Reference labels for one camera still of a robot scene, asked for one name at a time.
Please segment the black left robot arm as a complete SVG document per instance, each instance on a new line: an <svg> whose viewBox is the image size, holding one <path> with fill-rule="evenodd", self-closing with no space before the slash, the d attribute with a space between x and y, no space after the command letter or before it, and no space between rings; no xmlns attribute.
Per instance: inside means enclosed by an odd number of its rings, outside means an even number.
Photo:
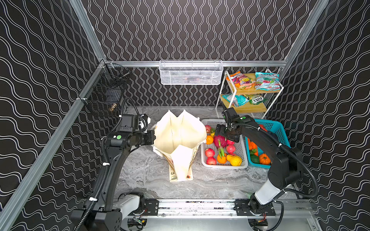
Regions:
<svg viewBox="0 0 370 231"><path fill-rule="evenodd" d="M76 231L123 231L123 219L147 212L145 197L133 193L114 202L114 193L122 167L128 156L141 146L153 145L156 137L148 129L150 118L137 112L119 114L112 130L101 139L102 167L92 192L82 209L75 209L71 220Z"/></svg>

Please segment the pink dragon fruit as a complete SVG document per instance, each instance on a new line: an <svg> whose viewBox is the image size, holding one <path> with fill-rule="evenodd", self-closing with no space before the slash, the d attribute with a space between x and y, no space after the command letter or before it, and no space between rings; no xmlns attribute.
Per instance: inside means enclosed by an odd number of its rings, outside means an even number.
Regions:
<svg viewBox="0 0 370 231"><path fill-rule="evenodd" d="M223 136L214 136L214 145L216 146L217 150L218 150L218 155L220 156L225 156L225 150L224 148L227 146L227 142L226 142L226 139L225 137Z"/></svg>

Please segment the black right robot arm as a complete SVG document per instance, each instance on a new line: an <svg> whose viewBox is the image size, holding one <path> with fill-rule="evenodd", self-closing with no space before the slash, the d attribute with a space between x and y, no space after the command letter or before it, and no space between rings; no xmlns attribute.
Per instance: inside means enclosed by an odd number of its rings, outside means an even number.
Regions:
<svg viewBox="0 0 370 231"><path fill-rule="evenodd" d="M252 117L240 116L234 108L224 109L222 115L226 124L217 126L217 135L233 142L239 142L240 136L244 136L261 148L271 160L266 182L250 197L248 209L253 214L263 213L266 207L286 192L292 192L305 198L314 198L318 195L318 182L303 162L300 150L281 143L272 133L263 130ZM313 192L310 194L288 187L300 180L304 171L313 183Z"/></svg>

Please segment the cream canvas grocery bag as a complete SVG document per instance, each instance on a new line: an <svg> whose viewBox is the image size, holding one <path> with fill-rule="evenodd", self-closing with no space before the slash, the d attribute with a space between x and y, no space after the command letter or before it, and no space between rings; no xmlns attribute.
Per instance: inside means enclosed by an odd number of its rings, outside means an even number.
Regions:
<svg viewBox="0 0 370 231"><path fill-rule="evenodd" d="M206 143L205 125L184 110L179 116L168 111L153 128L153 151L167 160L170 181L193 180L193 162L199 147Z"/></svg>

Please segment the orange tangerine with leaves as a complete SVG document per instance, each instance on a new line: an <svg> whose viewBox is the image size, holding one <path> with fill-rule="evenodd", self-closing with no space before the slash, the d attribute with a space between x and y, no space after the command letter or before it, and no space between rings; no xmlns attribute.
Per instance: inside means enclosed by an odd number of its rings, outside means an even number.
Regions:
<svg viewBox="0 0 370 231"><path fill-rule="evenodd" d="M206 144L207 145L211 145L211 144L213 144L214 143L214 138L213 138L213 136L211 136L211 135L207 135L207 137L206 137Z"/></svg>

